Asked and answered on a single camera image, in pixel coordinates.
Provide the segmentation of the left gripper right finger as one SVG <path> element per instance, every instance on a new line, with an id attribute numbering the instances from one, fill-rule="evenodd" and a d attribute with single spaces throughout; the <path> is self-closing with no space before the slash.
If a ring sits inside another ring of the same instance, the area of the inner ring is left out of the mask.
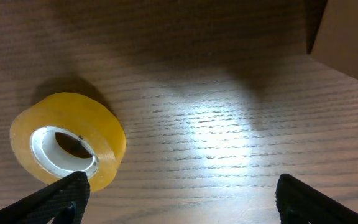
<path id="1" fill-rule="evenodd" d="M 358 224 L 358 213 L 290 174 L 281 174 L 276 188 L 281 224 Z"/>

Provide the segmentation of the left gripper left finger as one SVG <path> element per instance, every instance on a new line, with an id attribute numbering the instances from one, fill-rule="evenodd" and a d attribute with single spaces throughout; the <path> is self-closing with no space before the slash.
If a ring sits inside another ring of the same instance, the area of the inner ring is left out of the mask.
<path id="1" fill-rule="evenodd" d="M 76 171 L 0 210 L 0 224 L 80 224 L 90 197 L 85 172 Z"/>

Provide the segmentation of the yellow tape roll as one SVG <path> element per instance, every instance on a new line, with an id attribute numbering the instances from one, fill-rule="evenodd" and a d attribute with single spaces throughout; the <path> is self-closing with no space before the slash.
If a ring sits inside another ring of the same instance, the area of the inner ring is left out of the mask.
<path id="1" fill-rule="evenodd" d="M 80 158 L 56 140 L 62 133 L 90 154 Z M 115 178 L 126 151 L 126 137 L 118 119 L 101 103 L 77 93 L 52 94 L 24 110 L 10 127 L 12 151 L 35 178 L 52 184 L 83 171 L 93 192 Z"/>

